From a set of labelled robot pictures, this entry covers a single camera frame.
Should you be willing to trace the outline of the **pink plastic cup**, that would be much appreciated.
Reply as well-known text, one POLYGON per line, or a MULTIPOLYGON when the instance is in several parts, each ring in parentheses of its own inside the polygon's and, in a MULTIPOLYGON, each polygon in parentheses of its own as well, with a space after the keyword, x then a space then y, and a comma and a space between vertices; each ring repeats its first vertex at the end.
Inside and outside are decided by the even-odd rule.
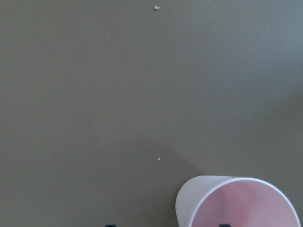
POLYGON ((255 178, 197 176, 180 188, 175 202, 180 227, 299 227, 289 199, 255 178))

